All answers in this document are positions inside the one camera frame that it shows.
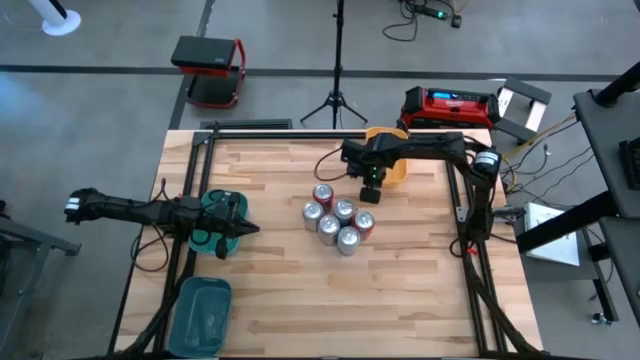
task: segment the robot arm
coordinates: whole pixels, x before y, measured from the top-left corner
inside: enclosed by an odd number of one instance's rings
[[[74,191],[64,213],[67,222],[109,218],[142,225],[155,225],[168,232],[191,233],[193,230],[220,233],[223,238],[252,234],[260,228],[238,215],[240,195],[231,193],[226,203],[217,202],[203,207],[191,196],[150,202],[107,196],[93,188]],[[227,255],[226,242],[218,241],[216,256]]]
[[[472,164],[467,162],[467,151],[475,152]],[[472,209],[467,221],[467,232],[472,240],[486,240],[491,233],[493,216],[491,202],[500,168],[500,154],[477,141],[467,142],[461,132],[425,134],[401,139],[390,133],[382,133],[365,144],[345,140],[341,160],[346,162],[347,174],[362,176],[364,188],[360,200],[378,203],[386,169],[399,159],[429,159],[450,161],[468,178],[474,187]]]

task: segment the concrete floor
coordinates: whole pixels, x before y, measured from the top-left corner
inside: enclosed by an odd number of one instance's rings
[[[175,41],[195,33],[205,1],[63,3],[83,16],[81,28],[67,37],[21,31],[0,19],[0,64],[170,66]],[[334,4],[333,0],[218,0],[207,36],[241,37],[252,68],[330,69]],[[23,14],[22,25],[37,23],[27,4],[13,1],[3,4],[5,8]],[[629,36],[639,33],[640,13],[630,0],[606,4],[476,0],[465,9],[461,29],[421,18],[418,40],[410,44],[380,34],[385,25],[402,20],[395,1],[347,0],[346,11],[347,69],[615,74],[640,58],[640,48]],[[288,41],[283,40],[285,35],[290,36]],[[11,205],[17,221],[83,245],[77,258],[51,256],[16,358],[33,350],[44,351],[47,359],[106,351],[129,269],[129,246],[139,227],[108,220],[75,227],[64,222],[63,204],[71,191],[87,186],[125,197],[149,196],[181,80],[181,76],[0,73],[0,153],[5,154],[0,157],[0,198]],[[541,128],[570,113],[573,93],[605,85],[530,83],[553,94]],[[500,84],[344,79],[343,91],[349,104],[369,118],[369,125],[388,125],[397,118],[404,91],[415,85],[495,91]],[[237,107],[214,111],[187,105],[180,128],[198,128],[201,120],[273,118],[292,118],[297,127],[295,120],[319,105],[330,88],[327,78],[249,77]],[[330,116],[325,110],[306,126],[329,128]],[[347,112],[343,124],[361,126]],[[514,146],[503,134],[493,138],[500,150]],[[580,125],[547,143],[552,153],[549,168],[587,147]],[[532,154],[527,167],[537,167],[541,156]],[[571,169],[528,189],[539,194]],[[575,204],[603,188],[592,161],[545,198]],[[530,197],[518,194],[509,200],[519,205]],[[603,265],[607,271],[608,264]],[[20,271],[26,264],[14,266],[13,271]],[[597,303],[587,301],[593,292],[590,282],[530,281],[529,288],[545,350],[602,359],[635,358],[640,352],[640,330],[617,275],[610,290],[621,321],[611,327],[588,321],[589,314],[599,310]]]

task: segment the wooden table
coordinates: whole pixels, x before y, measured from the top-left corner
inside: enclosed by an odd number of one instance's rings
[[[490,142],[486,130],[465,133]],[[192,137],[193,131],[169,131],[154,194],[162,178],[167,180],[169,196],[182,191]],[[340,256],[304,230],[301,208],[318,184],[313,167],[340,143],[215,142],[209,189],[245,194],[249,220],[262,229],[241,238],[235,257],[197,258],[196,276],[225,279],[233,289],[232,316],[221,355],[477,355],[462,262],[448,251],[456,226],[443,161],[410,160],[408,178],[394,189],[384,189],[379,205],[358,200],[361,179],[331,183],[338,198],[355,201],[376,218],[373,235],[352,257]],[[344,170],[336,154],[322,164],[320,172],[330,177]],[[196,173],[194,189],[199,178]],[[461,180],[459,188],[464,189]],[[504,204],[499,188],[494,205]],[[514,237],[506,225],[495,225],[493,232]],[[145,229],[143,242],[155,237],[152,229]],[[488,241],[487,247],[500,305],[526,339],[541,348],[518,249],[499,240]],[[138,259],[147,267],[163,260],[160,245]],[[166,272],[133,271],[116,349],[129,345],[156,311],[165,276]],[[486,308],[483,318],[489,348],[495,349]]]

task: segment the silver soda can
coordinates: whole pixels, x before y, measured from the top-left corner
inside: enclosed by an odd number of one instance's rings
[[[360,232],[362,241],[366,240],[369,235],[371,235],[373,226],[375,224],[376,219],[368,211],[358,211],[356,216],[353,217],[353,221],[351,222],[351,226],[353,226]]]
[[[316,232],[318,231],[318,221],[324,215],[322,205],[315,201],[309,201],[302,207],[302,217],[304,218],[304,227]]]
[[[327,246],[336,244],[336,237],[340,231],[340,222],[333,215],[325,215],[318,222],[318,238]]]
[[[327,184],[317,185],[313,188],[313,200],[322,205],[326,213],[329,213],[333,204],[333,188]]]
[[[338,200],[333,204],[333,215],[340,221],[340,226],[351,224],[355,212],[356,209],[351,200]]]
[[[342,228],[338,233],[338,252],[344,256],[355,254],[360,245],[360,232],[351,226]]]

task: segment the teal plastic bin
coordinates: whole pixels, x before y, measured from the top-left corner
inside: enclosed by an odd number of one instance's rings
[[[191,277],[182,284],[168,350],[184,358],[211,358],[224,346],[231,313],[231,285]]]
[[[206,208],[212,203],[218,202],[220,200],[222,200],[223,202],[226,202],[229,198],[229,195],[230,195],[230,192],[226,192],[224,190],[210,190],[206,194],[204,194],[204,196],[202,197],[202,206]],[[238,213],[240,214],[240,216],[242,216],[242,218],[246,219],[248,210],[249,210],[249,203],[247,201],[247,197],[244,196],[243,194],[240,194],[240,205],[238,205]],[[208,234],[206,231],[195,230],[193,232],[193,238],[196,239],[196,241],[199,243],[204,242],[207,239],[207,236]],[[220,238],[222,238],[221,234],[212,233],[211,239],[209,240],[208,243],[204,245],[196,245],[195,243],[193,243],[193,241],[191,241],[191,237],[189,237],[189,247],[191,247],[194,251],[197,251],[199,253],[215,256],[216,244],[218,243],[218,240],[220,240]],[[236,252],[238,251],[238,238],[236,237],[233,239],[227,239],[227,248],[229,250],[228,256],[235,255]]]

